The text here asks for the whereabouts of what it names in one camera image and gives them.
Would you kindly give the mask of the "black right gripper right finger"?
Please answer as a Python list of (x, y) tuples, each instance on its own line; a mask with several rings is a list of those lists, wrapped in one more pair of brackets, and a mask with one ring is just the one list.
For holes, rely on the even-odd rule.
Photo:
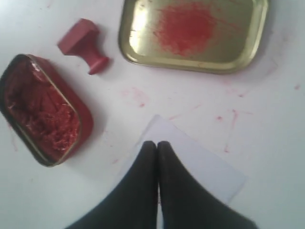
[(169, 142), (157, 145), (158, 176), (166, 229), (255, 229), (256, 224), (203, 188)]

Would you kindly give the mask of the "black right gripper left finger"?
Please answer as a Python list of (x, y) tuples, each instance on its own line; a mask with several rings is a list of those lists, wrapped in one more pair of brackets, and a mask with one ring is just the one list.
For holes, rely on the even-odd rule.
[(157, 224), (157, 147), (145, 141), (113, 191), (71, 229), (154, 229)]

